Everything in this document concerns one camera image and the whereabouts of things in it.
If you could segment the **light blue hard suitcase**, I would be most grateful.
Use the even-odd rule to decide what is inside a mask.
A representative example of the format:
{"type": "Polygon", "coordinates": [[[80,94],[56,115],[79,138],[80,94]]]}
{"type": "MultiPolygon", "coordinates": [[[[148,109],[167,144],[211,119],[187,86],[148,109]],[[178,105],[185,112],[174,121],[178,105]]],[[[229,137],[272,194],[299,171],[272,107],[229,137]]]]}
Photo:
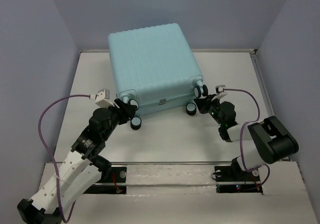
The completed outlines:
{"type": "Polygon", "coordinates": [[[170,108],[196,114],[194,99],[208,88],[177,23],[111,33],[108,44],[116,96],[137,106],[133,130],[141,128],[142,116],[170,108]]]}

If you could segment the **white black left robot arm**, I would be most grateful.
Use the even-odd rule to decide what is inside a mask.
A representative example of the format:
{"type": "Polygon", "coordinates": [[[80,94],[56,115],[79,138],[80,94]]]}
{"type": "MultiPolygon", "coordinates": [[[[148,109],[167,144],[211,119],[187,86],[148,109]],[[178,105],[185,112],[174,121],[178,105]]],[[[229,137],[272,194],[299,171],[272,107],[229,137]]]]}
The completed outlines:
{"type": "Polygon", "coordinates": [[[112,164],[100,156],[115,128],[131,121],[139,109],[137,101],[115,99],[94,110],[88,126],[71,146],[65,160],[55,166],[55,174],[17,209],[25,223],[67,222],[63,211],[72,211],[75,201],[97,181],[112,175],[112,164]]]}

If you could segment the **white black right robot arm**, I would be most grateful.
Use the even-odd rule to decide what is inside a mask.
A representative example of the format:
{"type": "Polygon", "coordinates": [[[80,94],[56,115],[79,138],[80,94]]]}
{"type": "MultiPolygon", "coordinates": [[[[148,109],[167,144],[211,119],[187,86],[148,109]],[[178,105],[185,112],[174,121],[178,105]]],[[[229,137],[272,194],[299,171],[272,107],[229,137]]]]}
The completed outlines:
{"type": "Polygon", "coordinates": [[[194,100],[201,114],[209,114],[219,125],[218,132],[226,142],[239,142],[240,156],[231,162],[228,175],[241,180],[254,169],[265,164],[273,164],[295,154],[299,145],[284,125],[270,116],[261,122],[236,122],[235,106],[231,102],[221,102],[216,95],[194,100]]]}

